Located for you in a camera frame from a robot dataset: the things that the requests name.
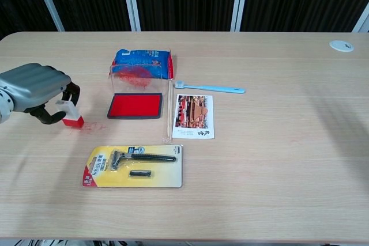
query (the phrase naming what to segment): toothbrush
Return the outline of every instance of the toothbrush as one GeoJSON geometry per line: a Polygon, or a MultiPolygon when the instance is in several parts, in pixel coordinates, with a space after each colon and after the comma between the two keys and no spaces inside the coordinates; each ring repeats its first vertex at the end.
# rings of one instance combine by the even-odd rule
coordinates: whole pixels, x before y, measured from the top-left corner
{"type": "Polygon", "coordinates": [[[239,88],[228,88],[226,86],[189,86],[183,81],[176,81],[174,87],[176,89],[202,89],[211,90],[213,92],[230,92],[230,93],[244,93],[244,89],[239,88]]]}

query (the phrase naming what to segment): toothbrush head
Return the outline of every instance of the toothbrush head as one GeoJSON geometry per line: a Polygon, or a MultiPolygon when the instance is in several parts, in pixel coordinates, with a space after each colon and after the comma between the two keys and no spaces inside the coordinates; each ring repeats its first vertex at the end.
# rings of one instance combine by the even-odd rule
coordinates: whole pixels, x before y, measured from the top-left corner
{"type": "Polygon", "coordinates": [[[185,83],[183,81],[176,81],[174,84],[174,87],[176,89],[184,89],[185,88],[185,83]]]}

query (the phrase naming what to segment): printed picture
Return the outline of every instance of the printed picture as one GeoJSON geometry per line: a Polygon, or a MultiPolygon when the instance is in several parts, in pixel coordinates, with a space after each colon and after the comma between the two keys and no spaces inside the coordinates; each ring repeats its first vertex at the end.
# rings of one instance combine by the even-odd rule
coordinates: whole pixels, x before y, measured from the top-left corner
{"type": "Polygon", "coordinates": [[[208,128],[208,99],[206,96],[178,96],[175,127],[208,128]]]}

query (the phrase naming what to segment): red ink pad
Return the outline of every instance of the red ink pad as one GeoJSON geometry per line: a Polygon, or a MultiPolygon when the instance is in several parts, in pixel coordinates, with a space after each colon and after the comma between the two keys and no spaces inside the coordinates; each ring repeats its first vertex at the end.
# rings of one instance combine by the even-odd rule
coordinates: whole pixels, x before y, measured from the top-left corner
{"type": "Polygon", "coordinates": [[[160,117],[161,93],[116,93],[110,104],[110,119],[155,119],[160,117]]]}

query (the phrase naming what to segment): postcard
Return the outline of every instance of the postcard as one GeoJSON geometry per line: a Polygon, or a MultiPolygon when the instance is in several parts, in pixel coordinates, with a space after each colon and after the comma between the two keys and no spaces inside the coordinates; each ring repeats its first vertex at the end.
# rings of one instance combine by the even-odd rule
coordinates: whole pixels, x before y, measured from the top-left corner
{"type": "Polygon", "coordinates": [[[177,94],[173,138],[214,138],[213,96],[177,94]]]}

